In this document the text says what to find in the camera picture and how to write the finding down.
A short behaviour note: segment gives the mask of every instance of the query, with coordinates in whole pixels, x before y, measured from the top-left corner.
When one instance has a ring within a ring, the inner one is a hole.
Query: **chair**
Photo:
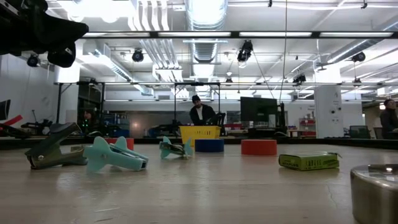
[[[370,139],[371,135],[366,125],[350,126],[349,135],[355,139]]]
[[[382,135],[382,128],[377,127],[373,128],[374,134],[376,135],[376,139],[384,139]]]

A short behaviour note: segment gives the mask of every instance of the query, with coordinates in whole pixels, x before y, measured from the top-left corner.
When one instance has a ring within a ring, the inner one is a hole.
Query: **monitor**
[[[269,121],[269,115],[278,116],[276,99],[241,97],[241,121]]]
[[[0,102],[0,121],[8,119],[8,112],[10,110],[11,100]]]

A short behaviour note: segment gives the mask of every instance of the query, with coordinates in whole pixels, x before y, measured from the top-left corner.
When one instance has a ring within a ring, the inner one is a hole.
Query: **green staple box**
[[[281,154],[279,165],[295,170],[317,170],[339,167],[335,152],[305,152],[297,154]]]

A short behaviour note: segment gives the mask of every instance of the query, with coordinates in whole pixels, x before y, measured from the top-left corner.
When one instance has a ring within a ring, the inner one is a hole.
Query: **column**
[[[75,42],[76,58],[83,55],[84,43],[85,40],[78,40]],[[55,82],[76,83],[80,79],[80,64],[75,61],[70,68],[61,68],[59,66],[55,66],[54,72],[55,72]],[[78,85],[68,86],[68,84],[64,84],[62,86],[62,89],[66,90],[61,95],[59,123],[64,124],[69,122],[77,122],[79,86]]]
[[[340,69],[328,66],[324,71],[315,72],[318,83],[341,82]],[[317,138],[337,138],[344,136],[341,87],[323,85],[315,87],[315,124]]]

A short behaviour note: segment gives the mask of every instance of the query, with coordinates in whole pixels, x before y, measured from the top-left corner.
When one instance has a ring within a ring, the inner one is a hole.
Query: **yellow basket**
[[[196,139],[218,139],[220,138],[219,126],[180,126],[182,143],[191,138],[191,147],[195,147]]]

